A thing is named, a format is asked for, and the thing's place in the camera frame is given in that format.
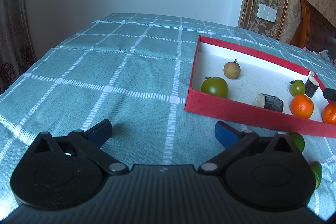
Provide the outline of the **dark sugarcane piece notched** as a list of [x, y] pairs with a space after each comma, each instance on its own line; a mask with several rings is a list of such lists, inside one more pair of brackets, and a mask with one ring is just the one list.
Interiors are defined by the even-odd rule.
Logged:
[[312, 98], [319, 88], [319, 83], [314, 78], [315, 75], [315, 72], [310, 72], [309, 77], [307, 78], [307, 81], [305, 83], [305, 95], [309, 98]]

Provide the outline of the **orange mandarin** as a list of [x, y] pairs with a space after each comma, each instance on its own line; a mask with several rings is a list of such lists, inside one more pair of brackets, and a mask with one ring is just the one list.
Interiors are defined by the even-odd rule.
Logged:
[[305, 94], [297, 94], [290, 103], [290, 110], [296, 117], [309, 119], [314, 112], [314, 103]]
[[322, 120], [327, 124], [336, 124], [336, 103], [330, 103], [323, 109]]

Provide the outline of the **green tomato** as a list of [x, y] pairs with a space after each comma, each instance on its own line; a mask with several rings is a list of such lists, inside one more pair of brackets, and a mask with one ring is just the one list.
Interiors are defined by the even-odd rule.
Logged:
[[201, 92], [220, 98], [227, 98], [228, 84], [221, 77], [206, 77], [202, 83]]
[[305, 94], [305, 83], [302, 80], [291, 81], [289, 92], [293, 97], [299, 94]]

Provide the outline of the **dark sugarcane piece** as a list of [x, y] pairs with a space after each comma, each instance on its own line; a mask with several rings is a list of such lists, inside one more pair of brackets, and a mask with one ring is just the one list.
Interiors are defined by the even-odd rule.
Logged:
[[284, 102], [280, 98], [264, 93], [256, 96], [253, 106], [280, 113], [284, 110]]

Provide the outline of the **pink clothes pile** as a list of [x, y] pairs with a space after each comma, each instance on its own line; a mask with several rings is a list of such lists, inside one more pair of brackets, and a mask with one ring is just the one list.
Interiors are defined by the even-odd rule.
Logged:
[[316, 51], [309, 50], [307, 47], [304, 47], [303, 50], [307, 51], [307, 52], [310, 52], [310, 53], [313, 53], [314, 55], [319, 56], [321, 59], [323, 59], [323, 60], [327, 61], [328, 63], [331, 63], [332, 65], [335, 66], [335, 59], [329, 55], [328, 50], [322, 50], [322, 51], [316, 52]]

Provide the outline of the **green lime half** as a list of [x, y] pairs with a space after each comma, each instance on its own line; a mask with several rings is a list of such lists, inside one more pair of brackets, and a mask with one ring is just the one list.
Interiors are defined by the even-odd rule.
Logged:
[[297, 146], [298, 150], [303, 153], [305, 149], [305, 140], [303, 136], [297, 132], [289, 132], [288, 136], [291, 138], [293, 143]]

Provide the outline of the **red cardboard tray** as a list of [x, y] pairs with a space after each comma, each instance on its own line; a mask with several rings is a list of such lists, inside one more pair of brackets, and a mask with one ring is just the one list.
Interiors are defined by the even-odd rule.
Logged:
[[[207, 77], [224, 78], [224, 65], [236, 60], [241, 68], [238, 79], [227, 79], [228, 97], [220, 98], [201, 92]], [[322, 121], [322, 111], [329, 101], [323, 97], [325, 85], [320, 83], [314, 94], [314, 112], [309, 119], [293, 116], [289, 105], [292, 96], [289, 83], [306, 81], [311, 70], [245, 46], [200, 36], [198, 38], [185, 110], [225, 121], [268, 128], [294, 131], [306, 135], [335, 137], [335, 125]], [[261, 94], [276, 96], [284, 102], [282, 112], [253, 105]]]

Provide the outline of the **green checked bed sheet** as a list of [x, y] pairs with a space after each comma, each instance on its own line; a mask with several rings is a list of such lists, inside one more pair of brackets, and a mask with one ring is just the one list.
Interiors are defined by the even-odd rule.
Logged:
[[103, 150], [133, 164], [201, 163], [223, 151], [216, 121], [184, 110], [199, 36], [263, 51], [317, 73], [316, 55], [241, 28], [176, 16], [112, 14], [51, 48], [1, 94], [1, 218], [17, 208], [10, 178], [35, 136], [88, 129], [103, 119]]

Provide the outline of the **white wall switch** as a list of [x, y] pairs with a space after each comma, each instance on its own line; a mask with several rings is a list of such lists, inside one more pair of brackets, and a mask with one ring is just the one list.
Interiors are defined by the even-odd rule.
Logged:
[[266, 6], [262, 3], [259, 4], [257, 15], [256, 15], [257, 18], [264, 19], [266, 21], [275, 23], [276, 16], [277, 16], [276, 9]]

